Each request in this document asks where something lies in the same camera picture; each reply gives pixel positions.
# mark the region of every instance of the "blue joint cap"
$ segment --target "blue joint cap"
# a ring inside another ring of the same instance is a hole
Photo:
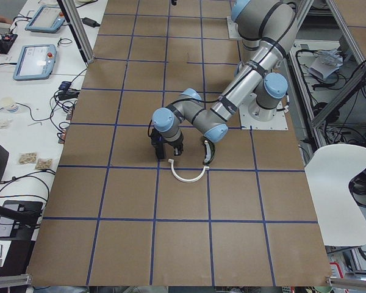
[[[167,108],[159,108],[154,111],[152,116],[154,127],[160,131],[165,132],[171,129],[174,122],[174,115],[171,110]]]
[[[239,17],[240,13],[244,10],[244,8],[248,5],[251,0],[237,0],[232,8],[232,21],[236,21]]]
[[[201,96],[196,92],[196,90],[193,90],[191,88],[188,88],[184,92],[181,93],[181,95],[189,96],[193,99],[197,99],[198,101],[202,101]]]
[[[228,127],[226,124],[220,124],[217,126],[214,126],[212,129],[206,131],[204,134],[204,137],[209,139],[211,142],[219,142],[225,134],[228,132]]]
[[[270,96],[276,99],[281,99],[285,96],[287,87],[286,78],[279,73],[271,72],[264,78],[264,88]]]

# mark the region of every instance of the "white chair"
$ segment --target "white chair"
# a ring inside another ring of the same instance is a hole
[[[319,148],[305,166],[324,244],[366,244],[366,220],[348,183],[366,168],[366,148],[336,144]]]

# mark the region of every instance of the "power adapter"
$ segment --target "power adapter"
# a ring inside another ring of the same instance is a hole
[[[100,26],[99,23],[97,23],[95,20],[92,20],[91,18],[88,18],[88,17],[84,17],[81,19],[81,21],[87,25],[87,26],[90,26],[90,27],[96,27],[96,26]]]
[[[59,91],[57,96],[60,101],[65,101],[67,99],[76,99],[79,97],[80,91],[79,90],[67,90],[67,91]]]

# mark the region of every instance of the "touchscreen display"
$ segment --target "touchscreen display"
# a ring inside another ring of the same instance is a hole
[[[24,51],[19,76],[40,75],[46,65],[49,46],[28,47]]]

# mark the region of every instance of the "white plastic arc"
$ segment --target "white plastic arc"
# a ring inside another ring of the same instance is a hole
[[[173,176],[175,176],[175,178],[177,180],[182,181],[182,182],[185,182],[185,183],[192,183],[192,182],[198,181],[199,179],[201,179],[203,177],[203,175],[205,174],[206,170],[210,169],[209,166],[203,166],[202,172],[197,177],[195,177],[193,179],[185,179],[185,178],[180,177],[176,173],[176,171],[175,171],[175,169],[173,167],[174,160],[173,159],[169,159],[168,162],[171,163],[171,171],[172,171]]]

